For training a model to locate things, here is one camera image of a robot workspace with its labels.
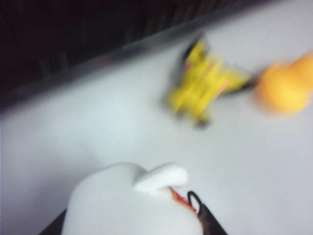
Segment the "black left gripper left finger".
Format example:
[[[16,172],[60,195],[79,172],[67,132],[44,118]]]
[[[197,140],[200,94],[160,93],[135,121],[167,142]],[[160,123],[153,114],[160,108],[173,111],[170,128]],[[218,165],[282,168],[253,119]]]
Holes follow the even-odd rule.
[[[39,235],[61,235],[66,212],[59,214]]]

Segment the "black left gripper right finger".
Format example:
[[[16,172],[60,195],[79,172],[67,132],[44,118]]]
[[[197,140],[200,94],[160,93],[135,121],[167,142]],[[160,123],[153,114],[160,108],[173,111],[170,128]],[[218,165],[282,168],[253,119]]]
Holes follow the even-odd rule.
[[[227,232],[196,193],[189,191],[187,200],[202,225],[204,235],[227,235]]]

